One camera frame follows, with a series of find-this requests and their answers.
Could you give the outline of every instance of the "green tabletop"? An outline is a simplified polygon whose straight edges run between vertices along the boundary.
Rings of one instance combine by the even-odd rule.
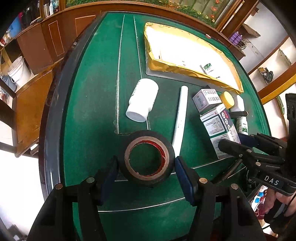
[[[93,176],[98,169],[106,167],[111,157],[118,154],[125,134],[149,129],[172,142],[182,85],[188,86],[189,92],[180,155],[190,167],[196,167],[201,177],[209,180],[234,161],[232,158],[217,161],[192,100],[201,86],[146,75],[143,33],[146,22],[183,29],[222,50],[234,63],[243,83],[244,93],[241,97],[249,112],[249,133],[269,134],[262,105],[248,76],[221,43],[161,18],[108,13],[83,55],[70,94],[63,142],[64,173],[61,174],[66,185],[78,184]],[[176,47],[186,51],[182,43],[176,43]],[[129,97],[141,78],[154,80],[159,91],[148,121],[136,123],[128,119],[125,112]],[[238,183],[247,193],[250,190],[244,188],[244,175],[242,165],[235,175],[222,184]],[[177,176],[173,173],[153,188],[140,187],[125,180],[116,181],[110,199],[99,207],[99,212],[108,240],[161,241],[188,233],[195,208],[184,199]],[[77,206],[74,216],[80,231]]]

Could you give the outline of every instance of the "metal rivet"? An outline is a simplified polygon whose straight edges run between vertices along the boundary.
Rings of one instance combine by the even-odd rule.
[[[239,188],[239,185],[237,185],[236,183],[231,184],[231,188],[233,188],[234,190],[237,190]]]
[[[202,178],[200,178],[200,182],[203,183],[203,184],[206,184],[207,183],[207,179],[204,178],[204,177],[202,177]]]
[[[57,190],[60,190],[60,189],[63,188],[63,184],[58,183],[58,184],[56,184],[55,188],[56,188]]]
[[[93,177],[89,177],[86,180],[87,183],[93,183],[94,182],[94,178]]]

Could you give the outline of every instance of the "yellow lid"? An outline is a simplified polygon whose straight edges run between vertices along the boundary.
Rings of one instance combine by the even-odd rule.
[[[226,109],[230,109],[234,106],[234,99],[229,92],[225,91],[224,93],[222,93],[220,95],[220,99],[222,103],[225,105]]]

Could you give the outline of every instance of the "human hand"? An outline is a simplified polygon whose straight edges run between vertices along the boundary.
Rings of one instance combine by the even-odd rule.
[[[278,199],[281,203],[284,203],[288,205],[296,192],[290,196],[287,197],[283,194],[280,194],[278,192],[275,192],[271,188],[267,189],[265,201],[264,201],[264,213],[267,213],[272,207],[274,206],[274,202],[276,199]],[[296,212],[296,198],[291,202],[290,206],[288,207],[287,211],[284,213],[284,216],[288,217]]]

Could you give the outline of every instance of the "red inner ring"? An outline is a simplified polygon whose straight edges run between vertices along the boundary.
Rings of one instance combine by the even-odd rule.
[[[139,175],[141,175],[143,177],[151,177],[151,176],[154,176],[155,174],[159,173],[162,170],[162,168],[164,167],[164,165],[165,165],[165,152],[164,152],[164,150],[162,149],[162,147],[160,145],[158,145],[156,142],[150,141],[150,140],[142,140],[142,141],[138,142],[137,144],[135,144],[131,148],[131,151],[133,150],[133,148],[135,146],[137,146],[139,144],[142,144],[142,143],[147,143],[147,144],[150,144],[150,145],[156,147],[158,149],[158,151],[160,152],[160,155],[161,155],[161,164],[160,164],[160,167],[158,168],[158,170],[155,173],[150,174],[150,175],[141,175],[141,174],[139,174]]]

